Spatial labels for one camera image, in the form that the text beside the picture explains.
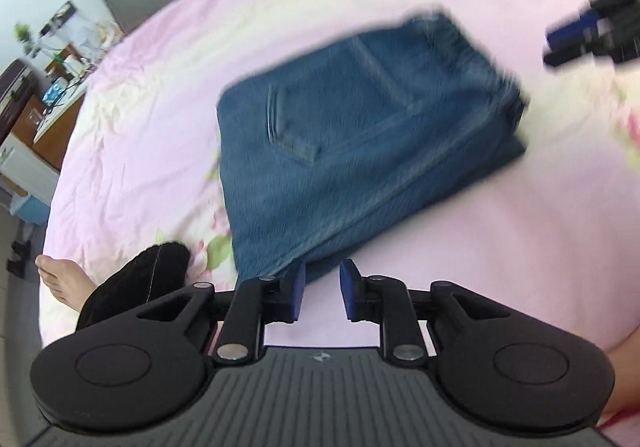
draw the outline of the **black shoe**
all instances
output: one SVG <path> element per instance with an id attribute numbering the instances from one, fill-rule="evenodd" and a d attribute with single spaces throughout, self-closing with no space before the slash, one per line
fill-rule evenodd
<path id="1" fill-rule="evenodd" d="M 10 259 L 6 262 L 6 270 L 9 273 L 14 274 L 20 279 L 24 279 L 24 265 L 26 261 L 22 258 L 18 259 L 18 261 L 12 261 Z"/>
<path id="2" fill-rule="evenodd" d="M 14 249 L 14 252 L 20 256 L 21 259 L 25 261 L 31 257 L 31 242 L 27 241 L 25 243 L 18 243 L 14 241 L 11 244 L 11 248 Z"/>

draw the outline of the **wrinkled fabric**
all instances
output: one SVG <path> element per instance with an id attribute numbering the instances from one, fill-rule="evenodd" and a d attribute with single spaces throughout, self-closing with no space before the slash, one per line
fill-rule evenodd
<path id="1" fill-rule="evenodd" d="M 238 282 L 294 259 L 308 280 L 524 151 L 516 83 L 444 14 L 338 40 L 218 105 Z"/>

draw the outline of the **gray floor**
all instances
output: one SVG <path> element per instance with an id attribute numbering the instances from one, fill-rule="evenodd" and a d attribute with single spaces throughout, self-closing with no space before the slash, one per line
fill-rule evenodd
<path id="1" fill-rule="evenodd" d="M 42 429 L 42 418 L 31 394 L 29 371 L 42 342 L 38 330 L 38 270 L 33 258 L 42 252 L 46 228 L 31 236 L 32 260 L 24 279 L 9 277 L 6 305 L 6 369 L 9 373 L 9 403 L 18 443 L 24 445 Z"/>

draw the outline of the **bed sheet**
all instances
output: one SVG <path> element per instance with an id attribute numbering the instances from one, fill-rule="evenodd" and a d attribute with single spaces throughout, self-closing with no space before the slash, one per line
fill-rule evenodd
<path id="1" fill-rule="evenodd" d="M 640 141 L 634 70 L 542 69 L 545 28 L 585 0 L 179 0 L 92 77 L 55 193 L 45 253 L 100 283 L 168 239 L 192 252 L 188 281 L 236 279 L 218 177 L 216 101 L 227 85 L 348 32 L 442 5 L 532 97 L 530 151 L 516 166 L 421 212 L 355 254 L 364 274 L 426 288 L 450 279 L 610 347 L 640 322 Z M 78 315 L 40 291 L 45 345 Z M 307 287 L 284 345 L 376 344 L 344 318 L 336 273 Z M 640 437 L 633 419 L 613 435 Z"/>

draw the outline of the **jeans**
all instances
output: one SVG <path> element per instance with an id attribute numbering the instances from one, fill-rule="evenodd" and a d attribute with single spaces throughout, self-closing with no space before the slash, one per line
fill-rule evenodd
<path id="1" fill-rule="evenodd" d="M 238 282 L 313 280 L 520 156 L 524 109 L 444 14 L 347 37 L 228 88 L 220 178 Z"/>

